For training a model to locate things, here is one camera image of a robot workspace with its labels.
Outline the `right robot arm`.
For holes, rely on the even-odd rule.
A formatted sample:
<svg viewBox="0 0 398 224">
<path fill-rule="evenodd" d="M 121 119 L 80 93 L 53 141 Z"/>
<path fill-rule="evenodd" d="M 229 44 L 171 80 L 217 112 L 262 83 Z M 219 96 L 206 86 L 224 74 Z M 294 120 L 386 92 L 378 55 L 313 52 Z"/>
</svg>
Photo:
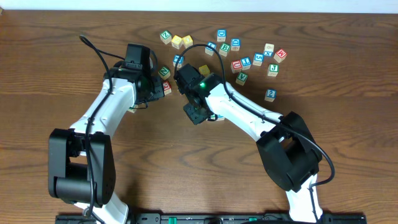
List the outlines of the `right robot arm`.
<svg viewBox="0 0 398 224">
<path fill-rule="evenodd" d="M 222 116 L 253 138 L 267 175 L 286 192 L 293 221 L 315 223 L 323 215 L 314 186 L 321 152 L 305 122 L 296 113 L 269 111 L 238 93 L 212 73 L 204 77 L 186 64 L 174 75 L 188 103 L 184 112 L 193 122 Z"/>
</svg>

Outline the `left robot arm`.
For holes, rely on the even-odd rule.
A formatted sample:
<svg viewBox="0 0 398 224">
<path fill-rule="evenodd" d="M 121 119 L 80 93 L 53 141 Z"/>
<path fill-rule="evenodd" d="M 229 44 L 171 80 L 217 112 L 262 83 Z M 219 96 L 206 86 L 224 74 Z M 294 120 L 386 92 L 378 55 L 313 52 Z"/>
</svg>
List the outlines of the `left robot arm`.
<svg viewBox="0 0 398 224">
<path fill-rule="evenodd" d="M 102 89 L 84 115 L 49 136 L 48 190 L 83 210 L 58 215 L 56 223 L 127 223 L 129 207 L 116 195 L 111 139 L 123 116 L 136 105 L 164 97 L 152 75 L 157 58 L 148 47 L 128 44 L 126 56 L 106 68 Z"/>
</svg>

